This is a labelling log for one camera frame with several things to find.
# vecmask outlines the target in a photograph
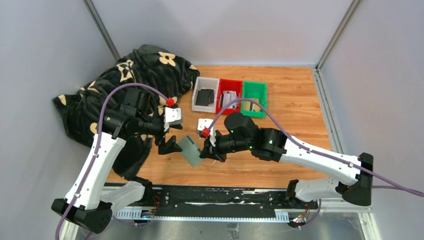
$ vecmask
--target blanket with flower pattern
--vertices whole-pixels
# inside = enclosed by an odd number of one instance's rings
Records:
[[[91,147],[103,102],[119,85],[134,82],[147,84],[177,102],[193,87],[198,76],[199,71],[188,60],[158,46],[142,45],[119,59],[113,67],[81,87],[75,94],[55,97],[53,103],[63,120],[66,135]],[[122,103],[126,92],[125,88],[116,92],[107,108],[113,109]],[[163,112],[165,99],[156,95],[155,98],[150,101],[147,115],[160,115]],[[152,142],[150,135],[128,139],[113,164],[113,170],[119,176],[131,180],[149,155]]]

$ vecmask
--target white wall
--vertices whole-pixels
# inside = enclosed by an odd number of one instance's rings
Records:
[[[314,65],[352,0],[94,0],[119,54],[161,46],[194,64]]]
[[[53,239],[50,210],[88,149],[68,139],[52,98],[113,64],[82,0],[0,3],[0,239]]]
[[[423,19],[421,0],[365,0],[322,69],[347,153],[373,154],[375,172],[421,191]],[[382,239],[422,239],[423,198],[376,189],[372,201]]]

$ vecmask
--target red plastic bin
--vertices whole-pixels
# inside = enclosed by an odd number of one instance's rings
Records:
[[[216,112],[219,113],[221,111],[220,103],[221,103],[221,94],[223,94],[223,91],[235,91],[237,96],[239,98],[242,97],[242,91],[243,91],[243,81],[237,81],[237,80],[230,80],[230,79],[220,79],[219,80],[219,87],[218,87],[218,96],[216,99]],[[234,112],[240,112],[242,109],[242,103],[238,103],[238,107],[236,109],[226,109],[223,114],[231,114]]]

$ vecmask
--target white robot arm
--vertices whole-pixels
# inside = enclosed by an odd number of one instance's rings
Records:
[[[182,129],[181,109],[175,105],[175,108],[165,107],[163,115],[146,116],[148,102],[147,92],[130,88],[119,110],[106,112],[99,151],[95,155],[99,138],[98,134],[95,134],[93,146],[75,183],[65,198],[53,201],[51,209],[54,212],[62,216],[66,209],[70,208],[66,215],[68,221],[98,234],[106,228],[117,211],[143,199],[146,191],[144,184],[151,184],[151,182],[138,177],[134,178],[138,181],[129,181],[108,194],[102,195],[102,189],[112,165],[119,158],[128,138],[132,136],[153,135],[159,154],[162,155],[182,151],[176,144],[175,136],[168,141],[165,140],[165,134],[169,132],[169,128]],[[96,159],[86,179],[83,180],[94,155]]]
[[[309,181],[297,179],[290,181],[286,198],[294,205],[301,206],[312,200],[325,198],[343,198],[359,206],[371,205],[372,176],[353,166],[362,166],[372,171],[374,161],[372,155],[367,153],[359,156],[343,155],[308,144],[294,136],[289,139],[280,130],[259,128],[250,117],[239,112],[231,113],[225,118],[224,125],[229,134],[222,135],[214,127],[210,129],[209,134],[204,134],[204,129],[208,128],[212,121],[202,118],[197,122],[197,133],[206,138],[200,153],[201,158],[225,162],[227,153],[249,150],[253,156],[261,160],[297,164],[329,176]],[[315,154],[314,150],[341,158],[349,164]]]

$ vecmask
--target wooden floor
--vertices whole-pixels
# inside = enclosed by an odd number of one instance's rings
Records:
[[[310,68],[308,67],[253,67],[253,66],[196,66],[202,77],[225,78],[267,84],[268,109],[291,134],[310,144],[330,150],[330,141],[323,120],[320,102]],[[199,118],[213,119],[215,114],[191,110],[193,91],[186,93],[179,103],[183,110],[184,130],[172,129],[177,142],[185,135],[203,148],[203,139],[196,135]],[[228,133],[221,117],[216,127]],[[269,117],[253,118],[259,127],[277,128]],[[312,180],[326,177],[303,166],[259,160],[249,151],[227,154],[226,162],[203,160],[192,167],[180,153],[158,155],[154,146],[138,176],[154,184],[278,187],[286,188],[290,180]],[[108,182],[123,179],[111,171]]]

